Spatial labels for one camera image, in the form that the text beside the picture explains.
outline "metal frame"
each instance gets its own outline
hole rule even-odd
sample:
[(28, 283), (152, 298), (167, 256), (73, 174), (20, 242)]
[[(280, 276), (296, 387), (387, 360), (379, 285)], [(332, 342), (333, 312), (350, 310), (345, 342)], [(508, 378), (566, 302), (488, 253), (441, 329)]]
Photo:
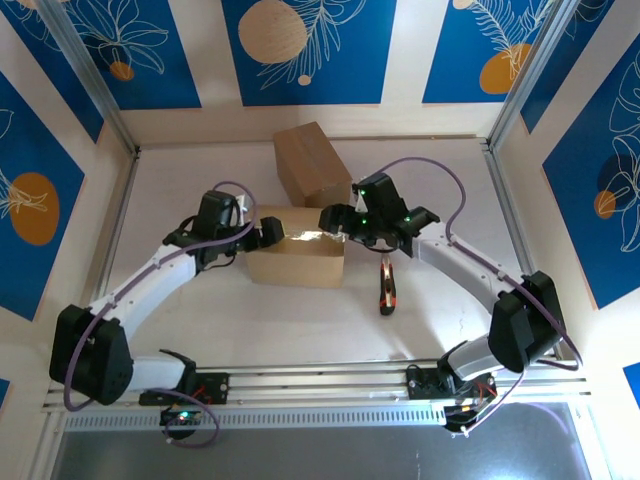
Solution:
[(551, 14), (533, 44), (532, 53), (527, 56), (520, 75), (516, 78), (498, 115), (498, 119), (487, 137), (489, 150), (492, 153), (495, 153), (495, 150), (504, 140), (506, 133), (508, 133), (509, 128), (520, 115), (520, 109), (540, 77), (564, 29), (569, 20), (571, 20), (571, 16), (580, 5), (580, 1), (555, 0)]
[(51, 32), (51, 36), (60, 47), (96, 108), (105, 121), (111, 125), (124, 148), (132, 156), (135, 156), (138, 147), (120, 116), (118, 104), (64, 8), (58, 0), (35, 0), (35, 5), (42, 22)]

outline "brown cardboard box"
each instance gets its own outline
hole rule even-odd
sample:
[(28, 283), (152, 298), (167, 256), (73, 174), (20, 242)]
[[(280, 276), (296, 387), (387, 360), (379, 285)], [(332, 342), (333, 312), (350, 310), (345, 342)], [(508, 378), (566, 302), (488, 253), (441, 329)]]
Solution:
[(349, 203), (351, 175), (316, 122), (275, 133), (273, 145), (278, 177), (293, 206)]
[(260, 218), (274, 216), (285, 238), (276, 245), (247, 253), (255, 283), (290, 287), (338, 288), (342, 285), (344, 238), (318, 228), (320, 208), (258, 207)]

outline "purple cable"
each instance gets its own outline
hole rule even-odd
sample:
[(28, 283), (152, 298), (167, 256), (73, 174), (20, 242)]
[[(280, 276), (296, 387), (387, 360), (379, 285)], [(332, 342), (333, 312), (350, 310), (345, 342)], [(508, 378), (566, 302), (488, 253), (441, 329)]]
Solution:
[[(238, 187), (241, 190), (243, 190), (247, 194), (247, 196), (251, 199), (251, 204), (255, 208), (257, 208), (257, 202), (256, 202), (255, 197), (253, 196), (253, 193), (251, 193), (251, 191), (247, 187), (245, 187), (244, 185), (242, 185), (242, 184), (240, 184), (238, 182), (233, 182), (233, 181), (219, 182), (213, 187), (213, 189), (217, 190), (218, 188), (220, 188), (221, 186), (224, 186), (224, 185), (231, 185), (231, 186)], [(156, 267), (156, 265), (149, 265), (142, 272), (140, 272), (138, 275), (136, 275), (136, 277), (133, 280), (131, 280), (129, 283), (127, 283), (122, 288), (122, 290), (120, 290), (114, 296), (113, 303), (107, 303), (102, 308), (102, 310), (100, 310), (96, 314), (96, 316), (93, 318), (93, 320), (91, 320), (91, 323), (89, 323), (89, 325), (87, 326), (86, 330), (84, 331), (84, 333), (80, 337), (80, 340), (78, 340), (78, 344), (76, 345), (76, 348), (73, 351), (73, 355), (71, 355), (71, 360), (69, 361), (69, 366), (67, 367), (67, 374), (65, 375), (65, 378), (64, 378), (63, 400), (64, 400), (65, 408), (67, 410), (69, 410), (70, 412), (77, 412), (77, 411), (82, 410), (84, 407), (86, 407), (87, 405), (89, 405), (93, 401), (93, 400), (87, 400), (86, 402), (81, 403), (80, 405), (73, 405), (71, 403), (71, 382), (73, 380), (73, 374), (76, 371), (76, 366), (78, 365), (78, 359), (80, 358), (80, 353), (82, 352), (82, 349), (84, 348), (84, 345), (87, 343), (87, 340), (89, 339), (89, 336), (91, 335), (91, 332), (93, 331), (93, 329), (96, 327), (98, 322), (100, 320), (102, 320), (102, 318), (109, 312), (109, 310), (114, 308), (118, 304), (118, 302), (120, 300), (122, 300), (122, 298), (127, 293), (129, 293), (133, 288), (135, 288), (142, 280), (144, 280), (147, 277), (147, 275), (149, 275), (151, 272), (153, 272), (157, 268), (160, 268), (165, 263), (173, 260), (176, 257), (179, 257), (180, 255), (182, 255), (184, 253), (190, 252), (192, 250), (197, 250), (199, 248), (206, 248), (206, 247), (216, 247), (216, 246), (219, 246), (219, 245), (226, 245), (227, 243), (235, 242), (236, 240), (239, 240), (240, 238), (244, 237), (247, 233), (249, 233), (251, 231), (251, 229), (253, 229), (253, 227), (256, 224), (256, 219), (257, 218), (258, 218), (258, 215), (257, 215), (257, 211), (256, 211), (256, 213), (253, 215), (253, 218), (247, 224), (247, 226), (241, 232), (239, 232), (239, 233), (237, 233), (237, 234), (235, 234), (235, 235), (233, 235), (233, 236), (231, 236), (229, 238), (223, 238), (221, 240), (210, 240), (208, 242), (197, 243), (195, 245), (190, 245), (190, 246), (188, 246), (186, 248), (183, 248), (181, 250), (177, 250), (177, 251), (175, 251), (173, 253), (170, 253), (166, 257), (163, 257), (163, 258), (160, 259), (159, 265), (157, 267)]]
[(509, 396), (511, 396), (511, 394), (515, 391), (515, 389), (520, 386), (520, 384), (524, 380), (524, 376), (525, 376), (526, 373), (527, 373), (526, 369), (522, 371), (522, 373), (520, 374), (520, 377), (518, 378), (518, 380), (516, 380), (516, 383), (514, 383), (511, 386), (511, 388), (507, 391), (507, 393), (505, 393), (502, 396), (502, 398), (500, 398), (500, 400), (498, 400), (498, 403), (496, 403), (495, 406), (491, 410), (489, 410), (487, 413), (485, 413), (484, 416), (482, 418), (480, 418), (480, 420), (478, 420), (476, 423), (474, 423), (473, 425), (471, 425), (467, 429), (467, 431), (466, 431), (467, 435), (469, 435), (476, 428), (478, 428), (480, 425), (482, 425), (485, 422), (485, 420), (487, 420), (487, 418), (489, 418), (491, 415), (496, 413), (496, 410), (498, 410), (498, 408), (500, 408), (500, 406), (507, 400), (507, 398), (509, 398)]
[[(460, 190), (460, 195), (462, 196), (462, 198), (460, 200), (460, 205), (458, 206), (456, 211), (453, 213), (453, 215), (451, 215), (451, 218), (449, 218), (449, 220), (447, 221), (447, 223), (445, 225), (445, 235), (447, 237), (447, 240), (455, 248), (460, 250), (462, 253), (467, 255), (469, 258), (471, 258), (472, 260), (475, 260), (480, 265), (482, 265), (483, 267), (485, 267), (489, 271), (491, 271), (493, 274), (498, 275), (500, 273), (500, 269), (498, 267), (494, 266), (491, 262), (485, 260), (480, 255), (477, 255), (475, 252), (472, 252), (471, 250), (469, 250), (465, 246), (460, 245), (458, 242), (456, 242), (453, 239), (453, 234), (451, 233), (451, 226), (453, 225), (453, 222), (458, 217), (458, 215), (460, 215), (460, 213), (462, 212), (462, 209), (465, 207), (465, 205), (467, 203), (467, 191), (464, 188), (464, 185), (462, 184), (462, 181), (460, 180), (460, 177), (458, 177), (458, 175), (456, 175), (456, 173), (453, 170), (451, 170), (449, 167), (447, 167), (443, 163), (438, 162), (437, 160), (432, 160), (430, 158), (425, 158), (425, 157), (404, 157), (404, 158), (400, 158), (398, 160), (395, 160), (395, 161), (391, 162), (389, 165), (387, 165), (385, 167), (382, 167), (380, 170), (378, 170), (375, 173), (382, 173), (385, 170), (387, 170), (388, 168), (393, 167), (394, 165), (397, 165), (398, 163), (410, 162), (410, 161), (426, 162), (426, 163), (429, 163), (431, 165), (435, 165), (436, 167), (439, 167), (442, 170), (444, 170), (445, 172), (447, 172), (449, 174), (449, 176), (451, 178), (453, 178), (453, 180), (458, 185), (458, 189)], [(567, 335), (567, 332), (564, 329), (564, 327), (562, 325), (560, 325), (560, 323), (555, 318), (553, 318), (553, 315), (551, 315), (551, 312), (549, 312), (549, 310), (547, 310), (545, 308), (545, 306), (542, 305), (542, 303), (540, 303), (538, 301), (538, 299), (536, 297), (534, 297), (533, 294), (531, 294), (526, 288), (524, 288), (522, 285), (520, 285), (517, 281), (515, 281), (509, 275), (504, 275), (503, 278), (509, 285), (511, 285), (519, 293), (521, 293), (544, 316), (544, 318), (549, 322), (549, 324), (553, 327), (553, 329), (556, 332), (558, 332), (558, 334), (566, 342), (566, 344), (569, 346), (569, 348), (571, 349), (571, 351), (573, 352), (573, 354), (574, 354), (574, 356), (576, 358), (576, 365), (563, 365), (561, 363), (557, 363), (557, 362), (554, 362), (554, 361), (551, 361), (551, 360), (538, 360), (538, 362), (542, 363), (544, 365), (550, 365), (550, 366), (553, 366), (553, 367), (561, 368), (563, 370), (577, 371), (580, 368), (580, 366), (582, 365), (582, 356), (580, 355), (580, 352), (578, 351), (578, 347), (576, 347), (576, 345), (573, 343), (573, 341), (571, 340), (569, 335)]]
[(209, 415), (209, 417), (211, 417), (211, 420), (213, 420), (213, 423), (216, 426), (216, 431), (213, 433), (213, 435), (211, 435), (211, 437), (208, 440), (205, 440), (204, 442), (201, 442), (201, 443), (184, 443), (184, 442), (176, 442), (169, 436), (169, 425), (171, 423), (169, 422), (164, 427), (163, 433), (164, 433), (164, 436), (170, 440), (171, 445), (175, 445), (176, 447), (180, 447), (180, 448), (205, 448), (217, 440), (218, 434), (220, 433), (220, 422), (218, 421), (218, 417), (216, 417), (216, 415), (213, 413), (213, 410), (211, 410), (211, 408), (208, 405), (205, 405), (200, 400), (197, 400), (189, 395), (186, 395), (181, 392), (176, 392), (174, 390), (167, 390), (164, 388), (154, 388), (151, 391), (156, 393), (161, 393), (163, 395), (172, 395), (174, 397), (182, 398), (183, 400), (193, 403), (195, 406), (200, 407), (204, 411), (204, 413)]

